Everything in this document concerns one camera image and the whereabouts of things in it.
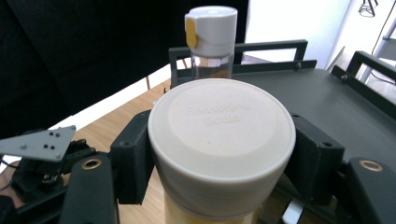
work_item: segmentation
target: black backdrop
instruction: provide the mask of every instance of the black backdrop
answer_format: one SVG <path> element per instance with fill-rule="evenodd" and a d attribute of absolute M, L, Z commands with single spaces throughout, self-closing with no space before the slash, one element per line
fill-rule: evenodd
<path fill-rule="evenodd" d="M 0 0 L 0 139 L 58 121 L 168 64 L 184 47 L 184 15 L 248 0 Z"/>

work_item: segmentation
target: white bottle cap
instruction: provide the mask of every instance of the white bottle cap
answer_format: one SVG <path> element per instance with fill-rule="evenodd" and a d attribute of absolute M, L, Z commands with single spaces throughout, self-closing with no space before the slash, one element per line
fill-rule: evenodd
<path fill-rule="evenodd" d="M 295 142 L 290 114 L 276 98 L 225 78 L 167 92 L 150 113 L 148 134 L 167 194 L 183 211 L 212 221 L 257 209 Z"/>
<path fill-rule="evenodd" d="M 187 44 L 198 56 L 233 53 L 237 10 L 233 7 L 196 7 L 185 15 Z"/>

